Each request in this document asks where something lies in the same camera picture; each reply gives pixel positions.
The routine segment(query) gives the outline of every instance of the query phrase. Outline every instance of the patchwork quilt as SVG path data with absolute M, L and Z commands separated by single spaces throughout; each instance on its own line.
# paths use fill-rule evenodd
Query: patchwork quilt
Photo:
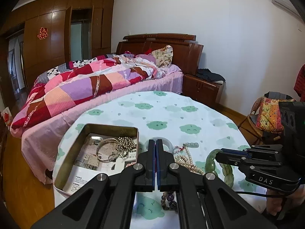
M 146 59 L 128 54 L 105 57 L 65 63 L 41 74 L 11 128 L 32 127 L 98 95 L 165 76 Z

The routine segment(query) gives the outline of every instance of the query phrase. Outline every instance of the silver chain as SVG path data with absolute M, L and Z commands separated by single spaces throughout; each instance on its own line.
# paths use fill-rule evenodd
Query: silver chain
M 119 137 L 118 145 L 116 146 L 116 150 L 120 152 L 120 157 L 126 157 L 128 153 L 134 151 L 136 149 L 136 144 L 133 142 L 132 138 L 129 137 Z
M 184 155 L 178 155 L 175 157 L 175 162 L 181 166 L 184 166 L 185 168 L 188 168 L 190 172 L 204 175 L 205 174 L 204 171 L 202 171 L 201 168 L 194 165 L 192 156 L 186 144 L 183 144 L 183 147 L 185 148 L 186 154 L 188 155 L 189 158 L 187 158 Z

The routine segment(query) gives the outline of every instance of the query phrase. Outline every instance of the red paper cutting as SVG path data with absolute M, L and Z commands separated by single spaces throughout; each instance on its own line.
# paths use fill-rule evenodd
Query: red paper cutting
M 37 37 L 42 40 L 42 39 L 45 39 L 46 37 L 48 37 L 48 29 L 45 28 L 45 27 L 42 27 L 40 30 L 39 30 L 39 35 L 37 35 Z

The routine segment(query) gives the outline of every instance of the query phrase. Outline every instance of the red garment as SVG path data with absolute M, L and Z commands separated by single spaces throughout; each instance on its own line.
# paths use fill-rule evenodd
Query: red garment
M 305 65 L 301 67 L 293 89 L 301 97 L 300 102 L 305 102 Z
M 151 52 L 152 52 L 152 49 L 149 48 L 146 52 L 144 52 L 144 54 L 145 54 L 145 55 L 149 55 L 149 54 L 151 54 Z

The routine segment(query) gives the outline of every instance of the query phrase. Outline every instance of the wooden headboard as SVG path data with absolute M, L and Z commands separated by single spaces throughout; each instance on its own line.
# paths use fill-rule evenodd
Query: wooden headboard
M 179 33 L 155 33 L 128 35 L 117 45 L 116 54 L 130 51 L 141 54 L 149 48 L 153 51 L 166 45 L 173 47 L 172 63 L 179 66 L 184 74 L 196 75 L 203 45 L 196 44 L 196 35 Z

